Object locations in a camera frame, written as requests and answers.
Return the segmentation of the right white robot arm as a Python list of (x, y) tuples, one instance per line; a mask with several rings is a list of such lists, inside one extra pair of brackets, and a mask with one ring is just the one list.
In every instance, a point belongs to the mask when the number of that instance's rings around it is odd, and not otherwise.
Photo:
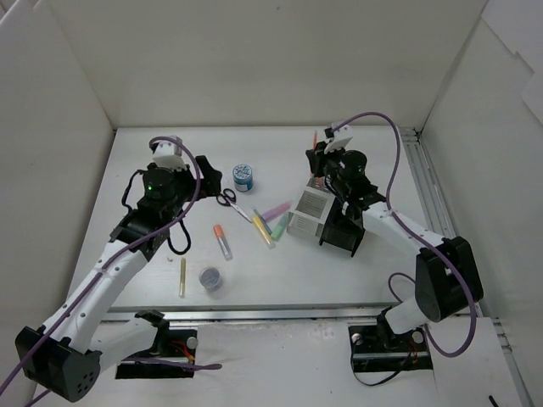
[(345, 148), (327, 153), (319, 142), (305, 156), (311, 174), (322, 178), (338, 199), (343, 218), (415, 260), (415, 293), (386, 310), (385, 322), (375, 329), (381, 347), (397, 348), (410, 330), (440, 322), (484, 296), (469, 242), (428, 231), (393, 209), (366, 177), (364, 153)]

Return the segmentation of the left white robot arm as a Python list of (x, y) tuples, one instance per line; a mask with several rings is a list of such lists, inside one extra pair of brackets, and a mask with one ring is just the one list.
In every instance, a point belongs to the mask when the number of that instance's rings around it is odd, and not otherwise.
[(100, 373), (140, 352), (157, 356), (170, 344), (170, 323), (155, 309), (138, 311), (105, 337), (96, 336), (102, 319), (128, 282), (170, 236), (170, 227), (194, 201), (215, 197), (221, 172), (204, 155), (190, 170), (150, 164), (143, 172), (144, 195), (112, 231), (103, 253), (63, 306), (37, 329), (24, 327), (15, 347), (27, 378), (75, 403)]

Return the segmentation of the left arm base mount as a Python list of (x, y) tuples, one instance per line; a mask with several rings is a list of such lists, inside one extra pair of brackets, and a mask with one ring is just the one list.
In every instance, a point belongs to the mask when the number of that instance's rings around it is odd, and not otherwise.
[[(157, 327), (157, 337), (150, 348), (132, 354), (132, 358), (163, 359), (180, 363), (195, 362), (198, 347), (198, 333), (191, 327), (174, 327), (157, 310), (142, 310), (135, 314), (139, 320), (146, 320)], [(116, 367), (116, 380), (135, 379), (188, 379), (194, 372), (173, 365), (151, 364), (139, 361), (123, 362)]]

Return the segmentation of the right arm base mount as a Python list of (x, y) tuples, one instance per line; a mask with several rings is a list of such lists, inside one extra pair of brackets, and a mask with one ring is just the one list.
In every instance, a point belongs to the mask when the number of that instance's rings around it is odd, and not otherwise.
[(431, 371), (434, 364), (423, 329), (418, 326), (396, 334), (385, 320), (389, 306), (371, 325), (348, 326), (350, 367), (355, 379), (365, 387), (378, 387), (406, 372)]

